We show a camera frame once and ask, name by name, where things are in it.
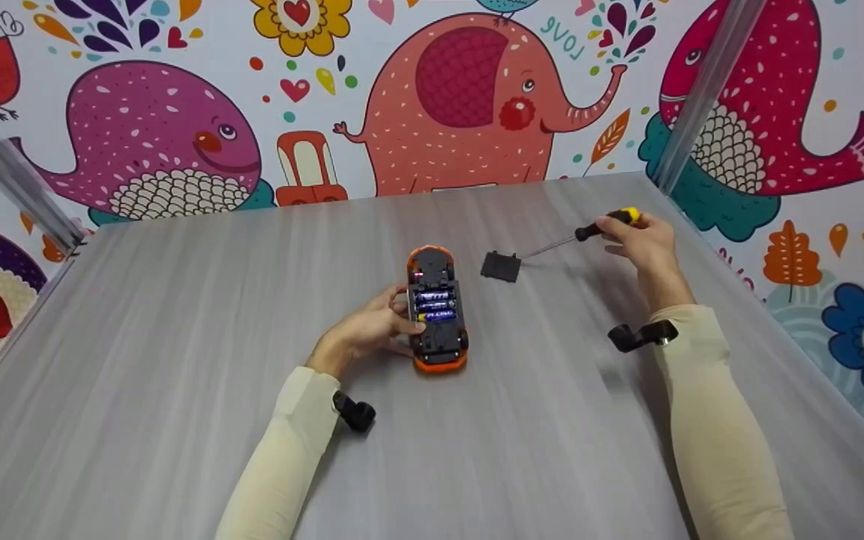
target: person's left hand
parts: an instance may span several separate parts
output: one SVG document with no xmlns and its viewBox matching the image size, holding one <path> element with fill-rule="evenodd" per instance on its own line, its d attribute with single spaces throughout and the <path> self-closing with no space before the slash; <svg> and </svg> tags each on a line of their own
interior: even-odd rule
<svg viewBox="0 0 864 540">
<path fill-rule="evenodd" d="M 409 305 L 395 297 L 406 290 L 405 284 L 390 286 L 347 314 L 319 338 L 305 366 L 339 379 L 351 363 L 379 349 L 411 356 L 412 350 L 395 338 L 425 332 L 425 322 L 404 318 Z"/>
</svg>

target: blue bird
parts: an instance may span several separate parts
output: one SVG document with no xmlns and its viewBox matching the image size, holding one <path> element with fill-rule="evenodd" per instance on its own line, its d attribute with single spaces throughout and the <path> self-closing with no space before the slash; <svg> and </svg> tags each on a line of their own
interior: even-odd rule
<svg viewBox="0 0 864 540">
<path fill-rule="evenodd" d="M 495 26 L 498 26 L 500 21 L 502 21 L 503 25 L 508 26 L 512 15 L 535 4 L 538 0 L 476 0 L 476 2 L 484 9 L 495 11 L 498 14 L 495 17 Z"/>
</svg>

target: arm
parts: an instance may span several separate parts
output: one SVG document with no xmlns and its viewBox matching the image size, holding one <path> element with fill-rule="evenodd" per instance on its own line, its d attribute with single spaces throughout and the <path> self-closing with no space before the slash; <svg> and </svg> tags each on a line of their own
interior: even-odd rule
<svg viewBox="0 0 864 540">
<path fill-rule="evenodd" d="M 729 344 L 716 315 L 696 305 L 675 256 L 672 226 L 648 214 L 637 228 L 596 221 L 628 257 L 654 314 L 679 337 L 658 346 L 671 404 L 672 449 L 689 513 L 702 540 L 792 538 L 765 436 L 729 371 Z"/>
<path fill-rule="evenodd" d="M 689 513 L 702 540 L 792 538 L 765 436 L 729 371 L 729 344 L 703 305 L 652 315 L 679 337 L 658 346 L 671 404 L 672 448 Z"/>
<path fill-rule="evenodd" d="M 297 367 L 278 394 L 265 435 L 255 447 L 216 532 L 217 540 L 292 536 L 312 476 L 339 413 L 335 377 Z"/>
<path fill-rule="evenodd" d="M 347 367 L 377 349 L 409 355 L 394 337 L 417 335 L 425 324 L 401 317 L 407 304 L 391 286 L 347 315 L 316 343 L 304 367 L 286 379 L 271 421 L 232 492 L 216 540 L 278 540 L 292 536 L 309 485 L 332 438 L 338 411 L 332 396 Z"/>
</svg>

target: elephant ear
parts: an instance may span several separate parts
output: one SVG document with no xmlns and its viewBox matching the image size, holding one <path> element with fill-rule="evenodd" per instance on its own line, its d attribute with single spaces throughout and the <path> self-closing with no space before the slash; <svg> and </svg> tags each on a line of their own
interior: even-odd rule
<svg viewBox="0 0 864 540">
<path fill-rule="evenodd" d="M 493 122 L 495 78 L 509 40 L 491 28 L 466 27 L 436 37 L 418 59 L 415 91 L 428 115 L 450 128 Z"/>
</svg>

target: orange toy car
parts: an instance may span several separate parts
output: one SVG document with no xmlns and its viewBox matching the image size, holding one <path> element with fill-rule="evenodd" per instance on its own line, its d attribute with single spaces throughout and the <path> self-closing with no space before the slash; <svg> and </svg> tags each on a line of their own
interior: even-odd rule
<svg viewBox="0 0 864 540">
<path fill-rule="evenodd" d="M 282 133 L 277 141 L 278 160 L 288 185 L 275 191 L 279 206 L 347 201 L 349 194 L 335 178 L 332 152 L 319 132 Z"/>
<path fill-rule="evenodd" d="M 409 255 L 409 317 L 425 323 L 412 336 L 415 366 L 425 373 L 457 370 L 466 364 L 469 332 L 463 318 L 455 259 L 449 250 L 424 246 Z"/>
</svg>

